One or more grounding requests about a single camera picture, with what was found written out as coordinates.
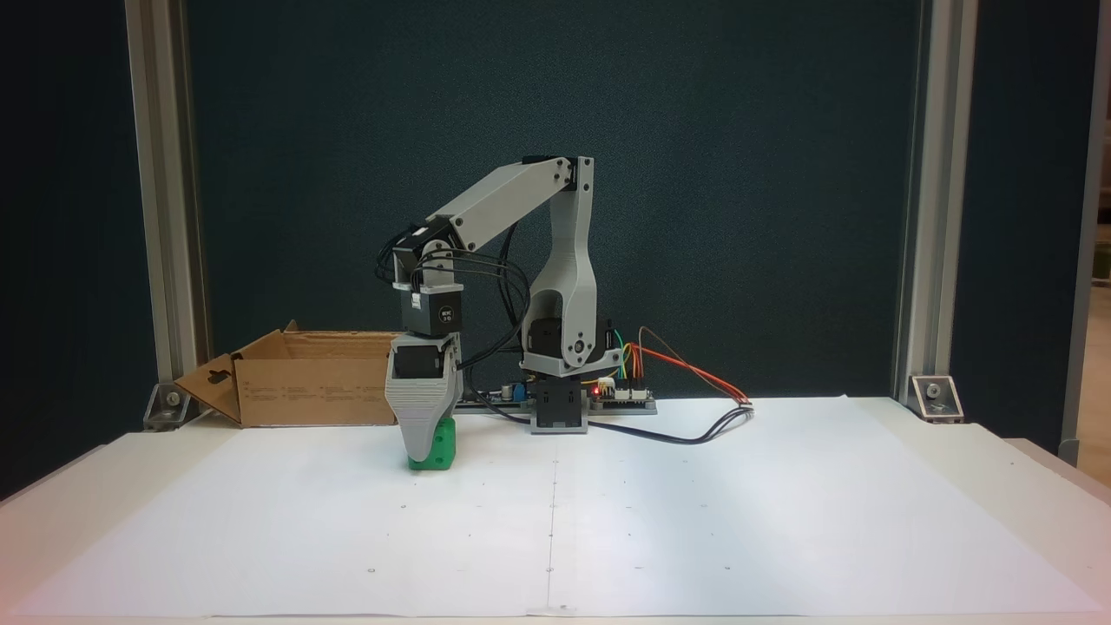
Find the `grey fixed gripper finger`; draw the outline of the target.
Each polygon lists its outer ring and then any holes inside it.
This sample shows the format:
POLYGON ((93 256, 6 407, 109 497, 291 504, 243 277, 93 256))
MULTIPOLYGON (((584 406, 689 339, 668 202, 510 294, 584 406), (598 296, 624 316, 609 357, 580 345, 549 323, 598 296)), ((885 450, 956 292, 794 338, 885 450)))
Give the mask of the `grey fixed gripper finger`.
POLYGON ((418 399, 392 406, 404 440, 408 458, 423 462, 429 457, 434 444, 437 425, 442 419, 451 415, 453 407, 456 399, 418 399))

